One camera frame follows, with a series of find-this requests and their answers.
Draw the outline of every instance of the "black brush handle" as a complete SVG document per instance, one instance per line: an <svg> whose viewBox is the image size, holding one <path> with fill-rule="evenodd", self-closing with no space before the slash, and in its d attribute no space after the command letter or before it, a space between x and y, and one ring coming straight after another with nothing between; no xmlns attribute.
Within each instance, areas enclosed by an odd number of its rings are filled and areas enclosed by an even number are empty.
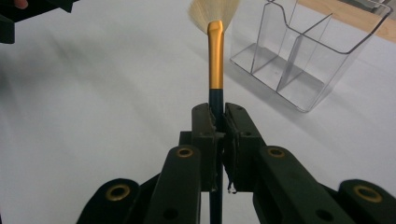
<svg viewBox="0 0 396 224"><path fill-rule="evenodd" d="M209 89L209 107L216 119L216 132L223 131L223 89Z"/></svg>

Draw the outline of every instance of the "brush bristles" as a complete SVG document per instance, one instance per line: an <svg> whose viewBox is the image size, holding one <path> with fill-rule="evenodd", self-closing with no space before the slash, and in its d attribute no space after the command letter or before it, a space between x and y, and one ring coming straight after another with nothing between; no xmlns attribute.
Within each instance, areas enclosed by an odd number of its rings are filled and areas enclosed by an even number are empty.
<svg viewBox="0 0 396 224"><path fill-rule="evenodd" d="M207 25L212 21L222 21L224 31L238 8L239 0L193 0L189 15L194 24L207 34Z"/></svg>

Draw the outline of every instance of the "makeup brush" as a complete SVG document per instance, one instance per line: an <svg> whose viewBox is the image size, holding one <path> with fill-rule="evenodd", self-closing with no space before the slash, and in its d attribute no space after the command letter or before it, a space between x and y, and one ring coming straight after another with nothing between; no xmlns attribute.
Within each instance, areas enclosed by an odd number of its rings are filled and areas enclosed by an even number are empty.
<svg viewBox="0 0 396 224"><path fill-rule="evenodd" d="M216 131L223 132L223 46L224 32L239 0L193 0L189 14L194 24L208 36L209 107L216 119ZM210 223L222 220L222 148L217 148L215 191L210 192Z"/></svg>
<svg viewBox="0 0 396 224"><path fill-rule="evenodd" d="M193 0L189 9L192 22L208 35L209 107L222 132L224 32L233 18L239 0Z"/></svg>

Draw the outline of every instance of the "gold brush ferrule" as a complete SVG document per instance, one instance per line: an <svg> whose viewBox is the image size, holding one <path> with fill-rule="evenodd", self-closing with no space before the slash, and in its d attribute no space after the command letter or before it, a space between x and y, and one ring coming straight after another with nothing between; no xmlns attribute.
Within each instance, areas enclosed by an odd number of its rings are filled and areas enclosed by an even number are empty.
<svg viewBox="0 0 396 224"><path fill-rule="evenodd" d="M223 89L223 46L224 31L222 21L212 21L207 25L209 38L209 89Z"/></svg>

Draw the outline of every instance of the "acrylic organizer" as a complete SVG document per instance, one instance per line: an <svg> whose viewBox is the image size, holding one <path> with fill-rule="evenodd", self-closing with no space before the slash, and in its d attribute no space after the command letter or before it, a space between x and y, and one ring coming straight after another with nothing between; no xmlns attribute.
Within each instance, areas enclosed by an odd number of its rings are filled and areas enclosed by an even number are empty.
<svg viewBox="0 0 396 224"><path fill-rule="evenodd" d="M242 0L233 19L231 61L310 111L391 12L371 3L367 11L337 0Z"/></svg>

